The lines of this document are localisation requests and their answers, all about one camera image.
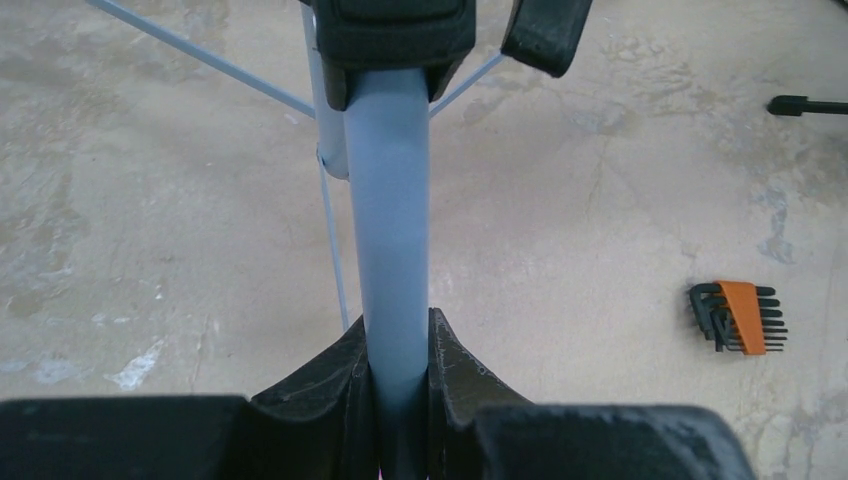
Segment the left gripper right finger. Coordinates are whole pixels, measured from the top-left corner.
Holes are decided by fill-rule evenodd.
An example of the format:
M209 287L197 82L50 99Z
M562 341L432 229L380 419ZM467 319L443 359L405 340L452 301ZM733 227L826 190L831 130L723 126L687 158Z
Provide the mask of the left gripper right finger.
M687 405L536 404L429 311L432 479L752 479L727 423Z

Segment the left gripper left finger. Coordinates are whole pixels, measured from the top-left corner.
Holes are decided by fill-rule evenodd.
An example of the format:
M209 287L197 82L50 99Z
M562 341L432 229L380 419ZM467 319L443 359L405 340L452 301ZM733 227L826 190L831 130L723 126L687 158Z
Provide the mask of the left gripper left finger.
M365 330L254 395L39 398L1 405L5 479L374 479Z

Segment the blue music stand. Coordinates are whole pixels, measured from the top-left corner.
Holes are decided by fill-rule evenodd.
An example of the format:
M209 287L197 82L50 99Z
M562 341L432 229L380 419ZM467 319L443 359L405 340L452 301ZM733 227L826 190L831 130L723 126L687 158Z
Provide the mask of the blue music stand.
M323 162L351 188L380 406L415 409L427 369L429 121L475 44L472 1L308 1Z

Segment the black tripod shock-mount stand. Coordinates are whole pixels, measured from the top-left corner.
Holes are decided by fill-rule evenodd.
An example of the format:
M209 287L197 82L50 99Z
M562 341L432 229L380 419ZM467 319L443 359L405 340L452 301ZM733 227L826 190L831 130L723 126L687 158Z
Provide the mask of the black tripod shock-mount stand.
M804 113L846 115L846 102L810 100L807 96L778 95L766 105L766 110L775 116L800 117Z

